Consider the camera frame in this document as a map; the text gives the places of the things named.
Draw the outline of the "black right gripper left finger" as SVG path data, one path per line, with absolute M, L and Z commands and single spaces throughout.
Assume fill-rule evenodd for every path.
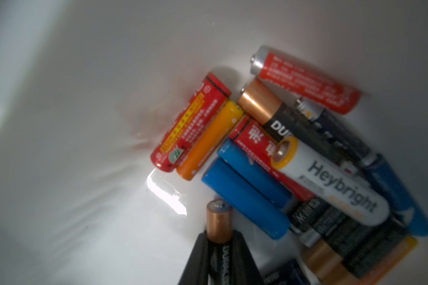
M 200 233 L 181 275 L 178 285 L 207 285 L 209 280 L 209 240 Z

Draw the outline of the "white Heybright battery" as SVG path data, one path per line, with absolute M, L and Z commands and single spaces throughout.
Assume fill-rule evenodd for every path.
M 391 214 L 383 196 L 294 136 L 277 144 L 271 166 L 363 225 L 380 225 Z

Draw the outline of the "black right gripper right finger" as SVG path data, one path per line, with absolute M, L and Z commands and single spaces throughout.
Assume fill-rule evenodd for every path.
M 264 285 L 244 236 L 235 230 L 231 242 L 233 246 L 231 253 L 233 285 Z

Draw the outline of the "light blue battery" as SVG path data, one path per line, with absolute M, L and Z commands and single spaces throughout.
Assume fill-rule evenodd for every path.
M 290 221 L 284 213 L 224 160 L 215 159 L 201 180 L 271 239 L 287 234 Z

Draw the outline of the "dark blue battery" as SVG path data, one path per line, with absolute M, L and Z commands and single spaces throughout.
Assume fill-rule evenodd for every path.
M 265 285 L 311 285 L 296 259 L 290 259 L 265 274 Z

